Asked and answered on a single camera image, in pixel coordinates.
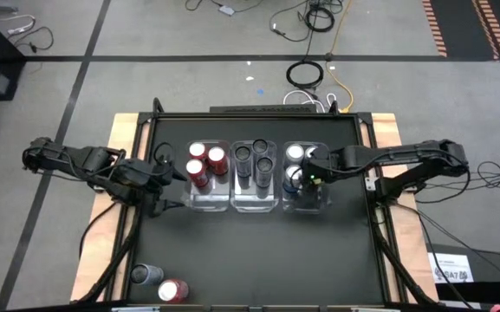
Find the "soda can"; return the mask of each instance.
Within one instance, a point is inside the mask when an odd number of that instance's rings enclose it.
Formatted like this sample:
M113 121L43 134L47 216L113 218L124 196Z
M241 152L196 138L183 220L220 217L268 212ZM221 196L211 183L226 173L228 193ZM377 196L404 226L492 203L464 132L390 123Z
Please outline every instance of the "soda can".
M286 192L298 192L302 182L302 168L298 165L292 165L286 168L284 172L284 190Z
M138 285L159 285L163 281L163 269L148 264L136 264L130 272L130 281Z
M207 153L209 165L217 175L223 175L229 171L229 161L224 153L224 149L215 146Z
M286 159L293 165L300 165L303 160L303 147L299 144L292 144L286 149Z
M262 157L256 164L256 185L267 187L273 177L273 160L269 157Z
M204 143L200 142L192 143L188 148L188 150L190 151L191 159L199 159L201 161L204 161L205 157L207 157Z
M269 144L266 140L255 140L251 144L251 151L253 152L254 159L260 159L267 156L267 151L269 150Z
M188 160L186 171L188 171L190 179L192 179L193 184L197 187L205 186L209 182L209 178L205 174L204 163L199 159Z
M305 150L305 159L311 159L311 153L317 149L317 146L310 146Z
M240 146L234 151L236 172L242 178L251 175L251 150L246 146Z
M185 281L168 279L159 286L159 299L167 303L181 303L188 297L190 289Z

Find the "black metal frame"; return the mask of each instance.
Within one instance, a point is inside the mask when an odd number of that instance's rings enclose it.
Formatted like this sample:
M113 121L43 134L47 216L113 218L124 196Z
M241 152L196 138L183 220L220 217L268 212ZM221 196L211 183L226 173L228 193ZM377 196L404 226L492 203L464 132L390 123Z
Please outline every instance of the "black metal frame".
M286 114L286 113L277 113L277 114L252 114L252 113L244 113L244 114L237 114L237 113L226 113L226 114L211 114L211 113L164 113L163 107L159 103L159 100L155 99L153 102L153 111L152 112L147 112L147 113L140 113L138 117L138 124L136 127L136 133L134 136L134 143L133 143L133 153L132 155L135 157L138 154L138 151L140 150L140 142L141 142L141 134L143 131L144 126L149 122L149 135L147 138L146 142L146 154L145 154L145 160L149 159L149 155L153 149L153 136L154 136L154 130L155 127L157 126L157 123L159 120L201 120L201 119L216 119L216 120L224 120L224 119L244 119L244 120L262 120L262 119L271 119L271 120L278 120L278 119L333 119L333 118L340 118L340 119L348 119L352 118L354 119L354 124L355 124L355 131L358 134L358 143L360 145L363 145L363 139L362 139L362 134L361 129L360 129L360 120L363 121L366 126L367 126L367 134L369 137L369 141L371 142L371 147L376 147L376 138L374 135L374 129L373 129L373 119L370 113L362 113L362 114L338 114L337 112L333 112L331 114ZM379 168L375 168L377 176L382 175L382 171ZM365 181L362 182L363 188L365 189ZM376 204L374 201L372 202L371 198L367 198L367 216L369 217L369 222L373 222L373 216L375 213L375 206ZM388 235L388 241L390 245L393 248L393 251L396 255L398 255L398 247L396 244L396 238L395 238L395 232L393 228L393 223L390 215L389 210L384 210L385 218L386 218L386 233ZM118 224L118 231L115 237L114 241L114 247L118 249L118 247L121 244L122 241L122 236L124 232L124 226L126 224L125 220L127 217L127 211L124 211L124 213L121 213L121 216L124 218L124 220L120 220ZM375 257L377 259L377 268L378 268L378 273L379 273L379 279L380 279L380 290L382 293L383 301L384 302L391 302L392 298L390 297L390 289L388 287L388 279L386 275L386 264L384 261L384 254L380 250L379 244L375 239L375 235L373 233L373 228L370 227L370 235L371 239L373 240L373 246L375 250ZM127 267L125 269L125 272L129 272L130 269L133 267L133 260L134 260L134 254L136 252L136 247L137 244L133 245L133 248L127 253ZM406 289L401 282L401 279L399 276L396 276L397 280L397 286L399 290L399 299L401 302L407 302L407 295L406 295ZM111 279L109 282L109 285L107 286L106 289L106 297L105 300L110 300L111 295L113 293L113 284L114 284L114 278ZM120 299L121 300L127 300L128 294L130 290L130 283L128 282L128 274L125 274L124 280L122 281L122 291L120 293Z

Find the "plastic container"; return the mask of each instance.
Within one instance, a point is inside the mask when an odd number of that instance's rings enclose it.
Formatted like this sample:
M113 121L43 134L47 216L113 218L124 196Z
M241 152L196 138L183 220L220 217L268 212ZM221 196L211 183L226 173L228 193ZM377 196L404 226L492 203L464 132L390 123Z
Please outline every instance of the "plastic container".
M313 149L319 146L328 149L323 143L302 141L286 142L282 147L282 208L285 212L319 214L330 205L327 185L304 186L299 181L302 162L313 157Z
M272 141L267 142L267 151L256 155L253 152L252 145L254 140L238 141L231 145L231 204L238 212L269 212L278 205L279 194L275 191L276 184L276 144ZM236 160L236 151L238 148L243 150L241 153L248 156L246 153L249 150L249 160ZM266 158L263 161L263 172L256 174L256 164L260 159ZM250 172L247 169L247 161L250 162ZM257 185L256 176L259 178L260 185L267 184L267 176L270 176L268 186L260 187Z
M210 166L208 159L203 159L205 175L209 182L197 187L191 179L185 183L182 201L194 211L199 212L221 212L226 211L229 207L229 199L231 195L231 160L229 143L223 140L198 140L189 142L186 146L186 155L190 157L189 148L192 143L203 143L205 150L209 152L213 147L221 147L227 157L229 171L223 175L215 174L213 167Z

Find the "small white object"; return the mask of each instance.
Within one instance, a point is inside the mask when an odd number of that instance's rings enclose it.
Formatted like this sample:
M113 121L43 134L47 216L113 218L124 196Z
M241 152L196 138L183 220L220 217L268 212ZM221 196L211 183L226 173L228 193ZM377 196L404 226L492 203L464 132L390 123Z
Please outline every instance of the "small white object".
M437 253L437 259L440 269L442 269L446 277L448 277L450 283L473 282L473 275L471 273L471 267L469 266L467 256ZM438 270L437 264L435 263L431 252L429 252L429 262L431 263L434 282L446 283L446 280L442 276L443 273Z
M299 144L292 144L286 149L286 158L292 163L300 163L303 159L303 147Z
M222 13L225 13L227 16L232 16L234 14L234 9L226 5L223 5L222 7L218 8L218 10Z
M179 288L175 282L163 282L159 286L159 298L164 302L171 301L176 295Z
M219 161L224 158L224 150L221 147L213 147L209 150L209 160Z
M190 155L200 156L205 153L205 145L203 143L193 143L190 145Z
M198 174L203 168L204 164L197 159L192 159L186 164L186 171L191 174Z

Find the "table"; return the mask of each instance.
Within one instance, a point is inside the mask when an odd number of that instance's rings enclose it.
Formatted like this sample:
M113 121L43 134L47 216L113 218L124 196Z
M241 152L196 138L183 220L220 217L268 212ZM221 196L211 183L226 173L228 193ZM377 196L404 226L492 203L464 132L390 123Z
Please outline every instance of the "table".
M138 114L116 114L114 116L114 123L107 145L111 148L125 149L130 154L137 120ZM378 147L401 145L394 114L373 114L373 129L375 131ZM361 131L364 144L369 145L370 142L365 125L362 125ZM138 155L130 155L130 157L143 159L146 152L145 142L147 142L148 133L149 125L144 127L142 131L142 143L140 144ZM382 168L383 174L387 177L396 176L405 170L406 166ZM411 193L403 193L399 198L399 202L416 209L414 196ZM96 194L90 220L99 215L111 203L111 199L107 194ZM119 214L119 208L111 210L94 224L90 232L86 235L84 250L76 273L71 300L77 300L85 295L111 260L117 224L119 222ZM401 262L423 291L430 298L437 301L437 291L427 257L425 240L423 238L419 217L416 213L401 209L397 206L391 207L391 214ZM132 215L133 207L131 207L129 211L127 226L124 229L125 235L123 237L125 237L129 231L129 223L132 220ZM390 297L393 301L398 301L399 291L393 268L386 259L385 263ZM115 274L113 299L120 299L122 281L125 277L125 268L126 258L123 259ZM413 298L409 293L408 298L410 302L413 302Z

